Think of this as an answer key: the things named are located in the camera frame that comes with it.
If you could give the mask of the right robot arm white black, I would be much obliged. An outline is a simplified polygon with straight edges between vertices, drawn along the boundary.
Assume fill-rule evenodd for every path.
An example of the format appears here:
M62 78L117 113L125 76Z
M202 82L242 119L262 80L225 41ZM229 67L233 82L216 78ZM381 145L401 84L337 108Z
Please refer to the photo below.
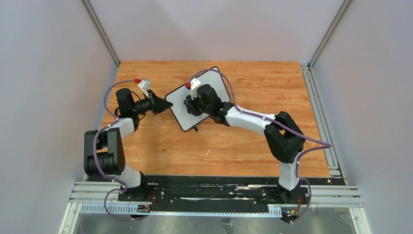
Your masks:
M232 102L222 101L209 84L187 82L184 87L191 92L184 101L189 114L207 114L217 124L240 127L265 136L271 154L280 163L280 195L298 196L298 157L305 139L299 136L302 132L288 113L264 115L242 109Z

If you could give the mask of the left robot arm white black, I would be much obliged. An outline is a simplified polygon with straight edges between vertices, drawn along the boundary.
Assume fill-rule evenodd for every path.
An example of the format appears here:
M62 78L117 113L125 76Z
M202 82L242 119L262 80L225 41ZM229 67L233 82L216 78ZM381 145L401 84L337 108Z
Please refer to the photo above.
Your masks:
M102 176L121 185L126 197L146 199L150 190L142 172L126 163L122 140L136 132L147 112L157 115L173 104L158 97L152 90L148 96L135 101L129 88L118 90L115 121L100 130L90 130L84 135L84 170L89 176Z

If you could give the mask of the white whiteboard with black frame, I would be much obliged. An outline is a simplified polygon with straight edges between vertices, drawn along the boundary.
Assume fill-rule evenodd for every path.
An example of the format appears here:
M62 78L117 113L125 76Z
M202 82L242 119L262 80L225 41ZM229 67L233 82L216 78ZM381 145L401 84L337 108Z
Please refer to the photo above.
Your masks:
M231 101L228 87L225 84L225 79L219 73L205 70L203 72L198 72L196 78L202 84L209 84L214 88L222 101ZM187 107L184 104L187 96L190 96L190 90L187 89L185 85L179 86L165 96L166 101L172 103L172 106L170 107L171 112L178 122L179 127L184 132L192 129L194 126L208 118L208 114L194 116L193 114L188 113Z

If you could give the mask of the blue and black eraser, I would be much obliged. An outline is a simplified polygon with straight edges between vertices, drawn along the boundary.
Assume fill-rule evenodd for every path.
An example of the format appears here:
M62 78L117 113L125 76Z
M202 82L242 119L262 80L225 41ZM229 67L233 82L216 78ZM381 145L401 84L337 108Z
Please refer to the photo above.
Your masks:
M186 109L187 109L188 114L194 116L195 114L194 114L194 112L193 112L192 103L185 103L185 101L184 101L184 105L185 105L185 107L186 107Z

